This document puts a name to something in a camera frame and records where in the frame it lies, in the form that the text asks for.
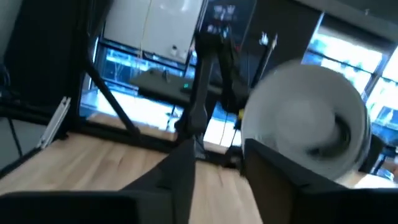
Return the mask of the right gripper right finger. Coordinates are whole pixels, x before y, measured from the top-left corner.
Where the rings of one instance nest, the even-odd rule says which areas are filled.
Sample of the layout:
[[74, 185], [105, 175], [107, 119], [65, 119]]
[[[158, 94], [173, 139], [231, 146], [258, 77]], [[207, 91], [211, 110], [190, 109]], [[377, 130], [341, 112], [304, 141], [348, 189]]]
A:
[[264, 223], [396, 223], [397, 189], [349, 189], [255, 139], [244, 169]]

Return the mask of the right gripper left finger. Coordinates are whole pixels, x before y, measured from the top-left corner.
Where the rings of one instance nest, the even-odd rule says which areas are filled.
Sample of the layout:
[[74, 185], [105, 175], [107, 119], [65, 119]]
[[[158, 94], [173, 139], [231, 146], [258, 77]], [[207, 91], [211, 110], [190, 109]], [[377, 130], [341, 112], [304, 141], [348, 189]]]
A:
[[197, 145], [189, 139], [120, 190], [1, 196], [2, 223], [188, 223]]

